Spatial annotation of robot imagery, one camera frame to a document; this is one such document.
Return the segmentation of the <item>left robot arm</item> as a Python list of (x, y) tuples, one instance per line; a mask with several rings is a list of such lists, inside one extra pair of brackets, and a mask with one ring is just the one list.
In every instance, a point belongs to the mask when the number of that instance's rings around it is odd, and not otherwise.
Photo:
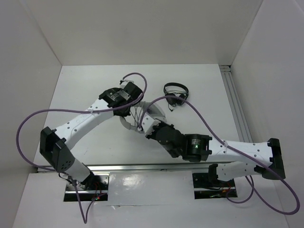
[(70, 176), (84, 190), (93, 189), (100, 178), (74, 157), (72, 148), (102, 122), (114, 116), (129, 116), (129, 104), (138, 103), (142, 94), (133, 82), (105, 90), (83, 114), (55, 129), (45, 127), (40, 133), (40, 154), (56, 172)]

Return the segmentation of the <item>white grey headphones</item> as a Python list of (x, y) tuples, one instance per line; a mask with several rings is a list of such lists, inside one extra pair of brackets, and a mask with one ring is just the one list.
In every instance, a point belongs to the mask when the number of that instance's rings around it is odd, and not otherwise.
[(160, 122), (167, 122), (164, 111), (156, 104), (149, 106), (149, 102), (139, 102), (130, 109), (133, 121), (126, 120), (125, 117), (119, 117), (120, 122), (127, 130), (135, 131), (140, 134), (150, 134), (152, 127)]

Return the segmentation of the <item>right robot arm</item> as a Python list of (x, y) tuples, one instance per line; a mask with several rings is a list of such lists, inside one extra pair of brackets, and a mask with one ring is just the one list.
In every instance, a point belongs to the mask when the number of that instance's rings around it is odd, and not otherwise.
[(280, 141), (276, 138), (261, 143), (220, 142), (209, 135), (182, 134), (172, 124), (157, 119), (144, 122), (142, 130), (147, 139), (157, 141), (173, 158), (209, 163), (207, 180), (212, 186), (249, 175), (285, 179)]

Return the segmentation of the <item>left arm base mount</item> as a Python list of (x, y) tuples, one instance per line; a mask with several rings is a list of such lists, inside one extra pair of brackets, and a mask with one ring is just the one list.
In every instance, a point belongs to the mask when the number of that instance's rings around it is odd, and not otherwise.
[[(102, 173), (97, 175), (100, 182), (93, 183), (93, 186), (86, 189), (84, 185), (79, 182), (76, 183), (76, 188), (78, 190), (79, 198), (81, 202), (89, 202), (93, 198), (95, 201), (107, 201), (108, 200), (108, 187), (109, 187), (109, 179), (110, 175), (106, 173)], [(64, 193), (64, 202), (76, 202), (76, 190), (67, 177), (62, 177), (62, 179), (66, 180), (66, 187)]]

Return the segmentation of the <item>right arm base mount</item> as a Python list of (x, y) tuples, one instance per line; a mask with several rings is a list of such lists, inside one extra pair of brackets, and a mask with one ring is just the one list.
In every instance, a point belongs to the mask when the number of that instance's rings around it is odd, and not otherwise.
[(225, 198), (226, 195), (228, 195), (229, 198), (238, 197), (234, 180), (212, 183), (208, 180), (207, 173), (193, 173), (192, 179), (194, 198), (196, 200), (219, 199)]

